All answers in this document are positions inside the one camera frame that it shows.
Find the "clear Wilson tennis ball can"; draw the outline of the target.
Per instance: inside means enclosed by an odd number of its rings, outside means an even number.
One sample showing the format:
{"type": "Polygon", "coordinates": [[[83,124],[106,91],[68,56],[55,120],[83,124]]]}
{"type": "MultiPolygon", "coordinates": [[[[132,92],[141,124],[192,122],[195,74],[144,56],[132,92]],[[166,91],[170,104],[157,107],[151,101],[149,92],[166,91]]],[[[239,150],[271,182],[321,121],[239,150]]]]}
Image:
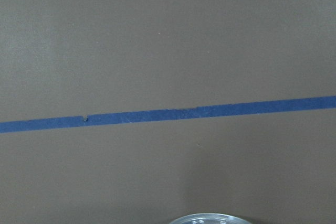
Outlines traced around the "clear Wilson tennis ball can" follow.
{"type": "Polygon", "coordinates": [[[218,213],[199,213],[182,216],[170,224],[251,224],[251,222],[231,215],[218,213]]]}

